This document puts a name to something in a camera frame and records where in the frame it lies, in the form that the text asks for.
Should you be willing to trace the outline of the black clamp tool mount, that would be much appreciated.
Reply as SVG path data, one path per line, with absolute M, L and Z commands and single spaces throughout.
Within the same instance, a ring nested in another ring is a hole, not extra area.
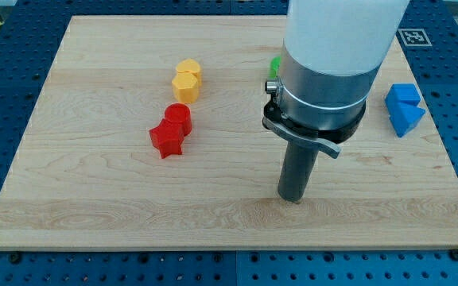
M 336 159 L 341 152 L 340 143 L 345 142 L 355 133 L 365 111 L 366 104 L 363 104 L 356 117 L 340 128 L 313 129 L 284 118 L 277 103 L 270 99 L 263 107 L 262 125 L 289 143 L 307 150 L 317 149 Z

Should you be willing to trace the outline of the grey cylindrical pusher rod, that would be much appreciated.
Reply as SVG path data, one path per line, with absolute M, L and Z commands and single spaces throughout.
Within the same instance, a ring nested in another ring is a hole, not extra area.
M 284 200 L 290 202 L 301 200 L 317 154 L 317 149 L 307 149 L 292 142 L 288 143 L 278 183 L 278 194 Z

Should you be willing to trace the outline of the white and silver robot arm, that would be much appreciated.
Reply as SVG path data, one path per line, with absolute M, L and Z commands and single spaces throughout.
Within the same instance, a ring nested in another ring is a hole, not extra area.
M 318 153 L 332 158 L 359 127 L 408 0 L 289 2 L 281 61 L 265 83 L 263 126 L 288 142 L 278 194 L 298 202 Z

